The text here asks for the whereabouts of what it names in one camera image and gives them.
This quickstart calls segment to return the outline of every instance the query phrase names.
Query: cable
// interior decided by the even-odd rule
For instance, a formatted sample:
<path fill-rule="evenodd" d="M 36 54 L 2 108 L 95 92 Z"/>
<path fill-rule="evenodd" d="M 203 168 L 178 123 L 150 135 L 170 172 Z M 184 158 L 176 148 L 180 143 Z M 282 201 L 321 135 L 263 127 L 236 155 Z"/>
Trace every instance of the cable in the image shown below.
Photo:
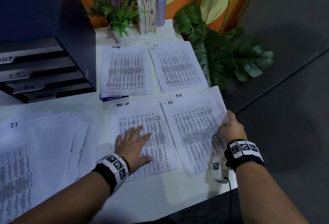
<path fill-rule="evenodd" d="M 228 184 L 230 185 L 230 210 L 229 210 L 229 216 L 228 216 L 228 223 L 231 223 L 231 213 L 232 213 L 232 188 L 231 188 L 231 183 L 228 177 L 224 177 L 224 179 L 228 180 Z"/>

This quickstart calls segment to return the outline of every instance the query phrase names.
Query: potted plant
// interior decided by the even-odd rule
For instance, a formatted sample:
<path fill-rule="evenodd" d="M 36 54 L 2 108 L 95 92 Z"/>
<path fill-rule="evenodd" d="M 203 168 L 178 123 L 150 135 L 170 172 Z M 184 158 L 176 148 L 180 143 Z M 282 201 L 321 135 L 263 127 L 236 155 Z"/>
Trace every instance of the potted plant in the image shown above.
<path fill-rule="evenodd" d="M 92 0 L 88 15 L 101 16 L 107 20 L 109 30 L 113 32 L 115 40 L 120 43 L 126 41 L 129 29 L 133 29 L 133 20 L 139 20 L 137 0 Z"/>
<path fill-rule="evenodd" d="M 228 0 L 224 21 L 218 32 L 202 20 L 200 6 L 191 2 L 174 15 L 174 29 L 188 40 L 195 52 L 209 87 L 227 86 L 229 78 L 247 81 L 261 75 L 273 62 L 274 54 L 251 37 L 241 35 L 243 28 L 236 26 L 224 32 L 229 14 Z"/>

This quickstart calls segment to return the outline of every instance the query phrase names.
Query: desk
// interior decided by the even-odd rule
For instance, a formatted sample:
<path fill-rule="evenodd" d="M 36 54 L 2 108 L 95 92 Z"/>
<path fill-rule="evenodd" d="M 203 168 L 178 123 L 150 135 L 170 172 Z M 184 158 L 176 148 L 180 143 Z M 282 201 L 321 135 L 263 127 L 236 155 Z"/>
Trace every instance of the desk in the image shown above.
<path fill-rule="evenodd" d="M 116 45 L 112 34 L 107 28 L 96 29 L 96 63 L 97 63 L 97 88 L 101 76 L 102 66 L 102 45 Z M 134 32 L 129 45 L 150 45 L 181 40 L 180 35 L 175 35 L 172 28 L 172 20 L 166 20 L 165 26 L 157 28 L 156 35 L 140 36 L 137 31 Z M 144 100 L 150 97 L 167 97 L 168 93 L 161 93 L 155 72 L 151 69 L 154 85 L 154 95 L 131 96 L 130 100 Z M 207 87 L 190 89 L 196 93 Z M 22 114 L 26 111 L 43 112 L 51 110 L 55 113 L 80 112 L 88 109 L 95 109 L 95 114 L 100 120 L 101 136 L 95 143 L 96 157 L 93 155 L 84 156 L 88 165 L 86 172 L 94 167 L 95 159 L 111 152 L 109 145 L 109 102 L 102 103 L 99 99 L 99 90 L 97 93 L 88 93 L 71 97 L 52 99 L 42 102 L 23 105 L 14 98 L 6 97 L 6 94 L 0 94 L 0 123 L 6 119 Z M 229 179 L 232 188 L 236 188 L 236 178 L 233 171 L 230 171 Z M 134 223 L 141 221 L 155 220 L 184 209 L 201 201 L 207 200 L 215 195 L 227 192 L 228 184 L 220 184 L 212 179 L 210 171 L 198 174 L 193 177 L 187 177 L 179 161 L 179 168 L 154 175 L 146 178 L 127 182 L 122 185 L 111 198 L 109 198 L 103 209 L 96 215 L 94 221 L 107 220 L 109 222 L 118 221 L 120 223 Z"/>

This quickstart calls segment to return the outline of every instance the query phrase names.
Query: plant stem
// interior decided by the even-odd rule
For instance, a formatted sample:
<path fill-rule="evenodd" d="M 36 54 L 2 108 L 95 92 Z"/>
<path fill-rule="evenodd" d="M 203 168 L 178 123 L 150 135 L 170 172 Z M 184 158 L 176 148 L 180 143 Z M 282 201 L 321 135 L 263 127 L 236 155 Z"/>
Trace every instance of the plant stem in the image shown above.
<path fill-rule="evenodd" d="M 226 21 L 227 21 L 227 13 L 228 13 L 228 10 L 229 10 L 230 3 L 231 3 L 231 0 L 228 0 L 227 8 L 226 8 L 226 11 L 225 11 L 224 20 L 223 20 L 222 26 L 220 27 L 220 30 L 218 31 L 218 33 L 220 35 L 222 34 L 223 28 L 224 28 L 224 26 L 226 24 Z"/>

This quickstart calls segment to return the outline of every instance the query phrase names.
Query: wrist strap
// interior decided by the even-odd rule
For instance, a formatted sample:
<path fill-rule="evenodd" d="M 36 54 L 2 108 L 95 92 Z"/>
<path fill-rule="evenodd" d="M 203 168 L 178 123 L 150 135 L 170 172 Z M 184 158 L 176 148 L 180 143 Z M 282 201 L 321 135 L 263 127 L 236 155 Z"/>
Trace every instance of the wrist strap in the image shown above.
<path fill-rule="evenodd" d="M 92 170 L 101 174 L 111 188 L 111 193 L 118 190 L 129 176 L 130 166 L 121 156 L 113 153 L 96 162 Z"/>
<path fill-rule="evenodd" d="M 227 159 L 226 166 L 230 167 L 234 172 L 238 166 L 249 161 L 265 166 L 256 144 L 243 139 L 229 142 L 224 155 Z"/>

